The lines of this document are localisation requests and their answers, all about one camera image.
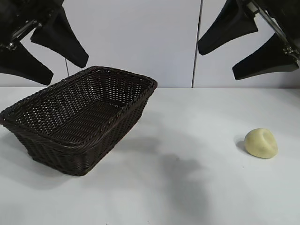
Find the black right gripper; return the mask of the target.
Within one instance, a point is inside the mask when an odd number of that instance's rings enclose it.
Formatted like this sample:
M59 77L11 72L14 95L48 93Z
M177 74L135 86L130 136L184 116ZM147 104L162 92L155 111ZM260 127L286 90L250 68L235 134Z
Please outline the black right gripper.
M258 31L260 14L275 34L254 53L232 67L242 80L275 72L293 72L300 61L300 2L298 0L227 0L214 23L197 42L206 55L225 43Z

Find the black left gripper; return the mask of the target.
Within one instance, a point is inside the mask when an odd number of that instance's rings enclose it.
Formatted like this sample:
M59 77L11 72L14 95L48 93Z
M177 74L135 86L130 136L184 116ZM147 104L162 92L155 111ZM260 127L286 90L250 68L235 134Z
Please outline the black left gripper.
M68 22L62 0L0 2L0 72L49 85L53 72L20 41L32 30L31 42L49 48L84 68L88 54Z

